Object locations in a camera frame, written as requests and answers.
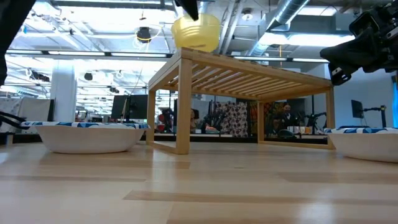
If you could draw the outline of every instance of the white column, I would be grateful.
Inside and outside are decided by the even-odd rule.
[[[74,61],[56,60],[52,70],[51,99],[55,99],[54,121],[75,121],[77,80]]]

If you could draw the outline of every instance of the blue patterned bowl rim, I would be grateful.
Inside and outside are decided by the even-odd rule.
[[[72,128],[115,128],[115,129],[150,129],[148,124],[92,123],[92,122],[58,122],[58,121],[25,121],[22,127],[68,126]]]
[[[325,134],[398,134],[398,128],[326,128]]]

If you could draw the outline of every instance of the white bowl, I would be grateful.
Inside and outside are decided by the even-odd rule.
[[[123,152],[150,128],[146,124],[40,121],[23,122],[21,126],[34,126],[50,151],[69,154]]]
[[[344,156],[398,162],[397,128],[327,129],[326,134]]]

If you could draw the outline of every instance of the yellow bowl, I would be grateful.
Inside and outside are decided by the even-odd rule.
[[[197,21],[193,21],[190,16],[183,16],[174,22],[172,33],[178,48],[212,52],[218,46],[220,21],[209,14],[199,14]]]

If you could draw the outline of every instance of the wooden floor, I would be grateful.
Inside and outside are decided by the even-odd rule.
[[[186,156],[17,144],[0,147],[0,223],[393,224],[398,165],[257,144],[197,142]]]

